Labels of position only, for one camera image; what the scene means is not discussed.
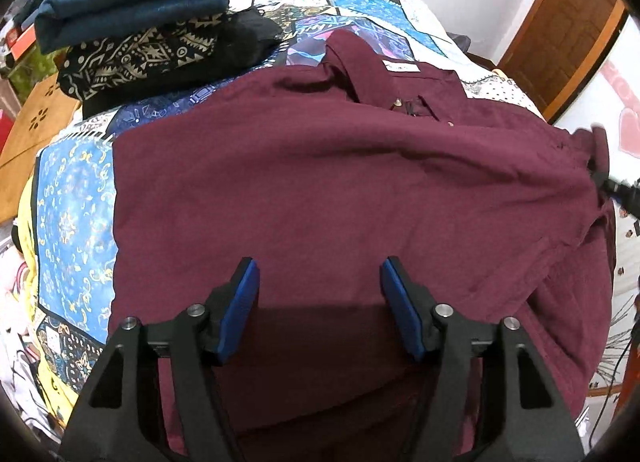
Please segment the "maroon button shirt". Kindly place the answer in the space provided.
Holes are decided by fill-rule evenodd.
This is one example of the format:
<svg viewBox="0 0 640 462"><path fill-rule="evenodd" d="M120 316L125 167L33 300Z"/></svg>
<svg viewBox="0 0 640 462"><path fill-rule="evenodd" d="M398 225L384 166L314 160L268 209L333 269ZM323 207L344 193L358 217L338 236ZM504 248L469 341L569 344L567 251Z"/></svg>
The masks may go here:
<svg viewBox="0 0 640 462"><path fill-rule="evenodd" d="M451 71L332 33L114 141L111 322L174 318L244 256L259 299L216 371L250 461L393 461L421 395L380 289L396 256L465 317L521 321L573 414L611 319L602 129L470 98Z"/></svg>

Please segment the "blue patchwork bed quilt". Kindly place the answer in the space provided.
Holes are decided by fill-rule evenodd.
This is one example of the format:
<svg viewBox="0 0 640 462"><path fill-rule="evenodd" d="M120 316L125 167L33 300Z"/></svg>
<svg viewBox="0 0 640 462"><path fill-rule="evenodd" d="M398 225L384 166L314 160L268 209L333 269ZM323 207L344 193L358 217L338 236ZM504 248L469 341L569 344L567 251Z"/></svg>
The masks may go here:
<svg viewBox="0 0 640 462"><path fill-rule="evenodd" d="M474 64L422 0L44 0L35 28L44 50L64 53L58 87L82 110L40 152L28 187L37 338L50 371L76 390L115 295L119 135L181 115L247 72L317 65L338 29L380 55L457 72L471 98L533 105L512 79Z"/></svg>

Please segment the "brown wooden door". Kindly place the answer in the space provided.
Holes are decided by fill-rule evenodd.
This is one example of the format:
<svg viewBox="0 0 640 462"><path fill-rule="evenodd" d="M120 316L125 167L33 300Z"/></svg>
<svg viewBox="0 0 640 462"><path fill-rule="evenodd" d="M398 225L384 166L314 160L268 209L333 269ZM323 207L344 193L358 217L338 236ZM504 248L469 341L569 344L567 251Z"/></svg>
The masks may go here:
<svg viewBox="0 0 640 462"><path fill-rule="evenodd" d="M552 123L602 65L627 16L623 0L535 0L499 68Z"/></svg>

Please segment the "tan cutout cloth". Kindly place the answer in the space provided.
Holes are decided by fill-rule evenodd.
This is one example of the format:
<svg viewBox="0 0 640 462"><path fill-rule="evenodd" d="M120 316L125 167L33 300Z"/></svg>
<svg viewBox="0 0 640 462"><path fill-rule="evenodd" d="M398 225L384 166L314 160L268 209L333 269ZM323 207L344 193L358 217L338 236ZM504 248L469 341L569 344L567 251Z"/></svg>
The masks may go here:
<svg viewBox="0 0 640 462"><path fill-rule="evenodd" d="M56 74L40 81L30 92L1 152L2 223L17 215L18 203L34 170L37 152L70 124L78 107L78 100L61 91Z"/></svg>

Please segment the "black patterned folded garment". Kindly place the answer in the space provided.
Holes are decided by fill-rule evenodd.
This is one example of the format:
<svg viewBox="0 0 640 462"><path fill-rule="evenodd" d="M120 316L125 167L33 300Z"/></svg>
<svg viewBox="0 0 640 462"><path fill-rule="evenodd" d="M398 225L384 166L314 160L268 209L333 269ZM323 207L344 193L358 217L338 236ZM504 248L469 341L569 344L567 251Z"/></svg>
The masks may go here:
<svg viewBox="0 0 640 462"><path fill-rule="evenodd" d="M170 22L67 48L58 86L90 117L239 77L268 59L282 39L280 25L255 7Z"/></svg>

